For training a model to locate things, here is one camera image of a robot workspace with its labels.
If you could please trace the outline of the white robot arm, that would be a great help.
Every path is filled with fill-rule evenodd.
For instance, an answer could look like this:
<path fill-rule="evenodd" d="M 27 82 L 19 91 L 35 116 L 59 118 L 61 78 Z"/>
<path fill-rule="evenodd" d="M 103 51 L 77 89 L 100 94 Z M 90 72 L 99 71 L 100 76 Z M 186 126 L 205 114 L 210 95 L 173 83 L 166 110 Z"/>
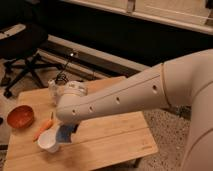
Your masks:
<path fill-rule="evenodd" d="M 213 49 L 165 61 L 95 93 L 66 87 L 56 107 L 69 124 L 138 110 L 189 106 L 181 171 L 213 171 Z"/>

